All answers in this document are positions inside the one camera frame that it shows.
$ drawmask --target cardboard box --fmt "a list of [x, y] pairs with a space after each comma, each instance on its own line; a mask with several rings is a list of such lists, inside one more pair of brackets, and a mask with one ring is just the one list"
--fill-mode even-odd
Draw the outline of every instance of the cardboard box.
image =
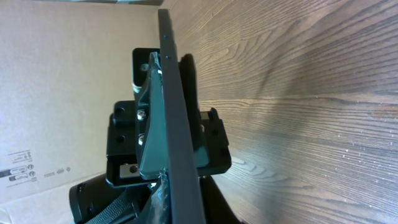
[[155, 6], [0, 1], [0, 223], [71, 223], [69, 188], [105, 172], [108, 118]]

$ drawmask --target wood grain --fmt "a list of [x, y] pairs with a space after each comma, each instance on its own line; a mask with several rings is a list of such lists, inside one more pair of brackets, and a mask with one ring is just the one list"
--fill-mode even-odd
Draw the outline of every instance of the wood grain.
[[398, 2], [165, 0], [250, 223], [398, 223]]

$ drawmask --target floor plank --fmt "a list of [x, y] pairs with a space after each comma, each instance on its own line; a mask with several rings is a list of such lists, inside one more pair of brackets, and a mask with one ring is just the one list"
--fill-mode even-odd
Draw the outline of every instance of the floor plank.
[[234, 164], [217, 181], [239, 217], [398, 222], [397, 1], [162, 7], [196, 60], [201, 108], [224, 120]]

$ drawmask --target wooden floor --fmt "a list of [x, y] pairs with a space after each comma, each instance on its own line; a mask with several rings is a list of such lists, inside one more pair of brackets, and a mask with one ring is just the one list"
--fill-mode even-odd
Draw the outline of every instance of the wooden floor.
[[248, 223], [398, 223], [398, 2], [165, 0]]

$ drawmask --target black metal bar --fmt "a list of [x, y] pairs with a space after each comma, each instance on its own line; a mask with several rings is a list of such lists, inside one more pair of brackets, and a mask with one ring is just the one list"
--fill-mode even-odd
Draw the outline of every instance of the black metal bar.
[[158, 16], [172, 220], [174, 224], [202, 224], [205, 213], [169, 11], [159, 9]]

